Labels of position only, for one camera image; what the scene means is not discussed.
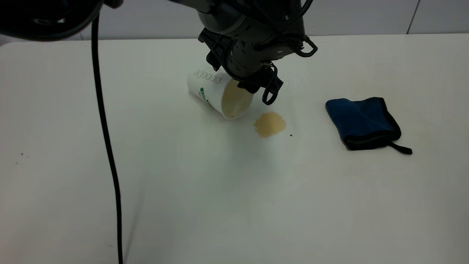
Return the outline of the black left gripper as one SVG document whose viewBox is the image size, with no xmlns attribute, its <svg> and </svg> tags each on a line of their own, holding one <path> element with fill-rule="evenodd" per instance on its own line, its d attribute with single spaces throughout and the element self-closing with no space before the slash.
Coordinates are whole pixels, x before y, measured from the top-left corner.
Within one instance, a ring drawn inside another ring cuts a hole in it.
<svg viewBox="0 0 469 264">
<path fill-rule="evenodd" d="M 204 25 L 198 40 L 209 47 L 206 61 L 221 67 L 251 94 L 263 88 L 262 102 L 274 103 L 283 81 L 270 62 L 286 55 L 305 56 L 300 0 L 211 0 L 207 13 L 198 12 Z"/>
</svg>

